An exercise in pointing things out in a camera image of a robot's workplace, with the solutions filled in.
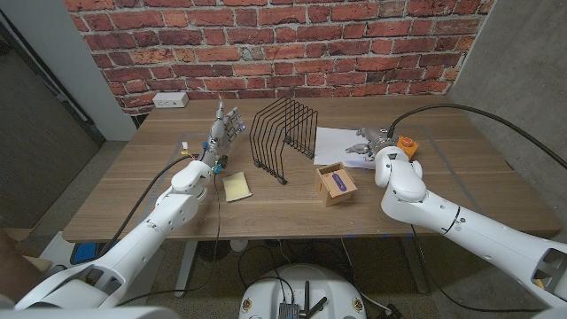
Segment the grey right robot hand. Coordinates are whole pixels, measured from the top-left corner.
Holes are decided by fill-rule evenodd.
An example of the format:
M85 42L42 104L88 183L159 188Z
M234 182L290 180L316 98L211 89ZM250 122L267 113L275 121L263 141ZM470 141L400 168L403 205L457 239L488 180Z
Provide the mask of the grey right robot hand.
M355 144L346 148L346 153L358 153L365 156L365 160L373 160L376 154L387 146L396 146L398 137L388 136L387 128L362 127L356 131L357 136L364 137L366 142Z

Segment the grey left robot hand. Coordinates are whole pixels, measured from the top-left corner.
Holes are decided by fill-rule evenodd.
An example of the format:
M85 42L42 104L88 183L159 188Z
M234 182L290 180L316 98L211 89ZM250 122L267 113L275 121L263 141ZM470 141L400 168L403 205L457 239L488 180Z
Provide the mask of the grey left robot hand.
M229 152L230 145L237 136L245 130L245 123L240 119L237 106L225 113L224 104L220 101L215 116L209 137L203 143L203 152L198 158L213 170L226 167L227 160L223 157Z

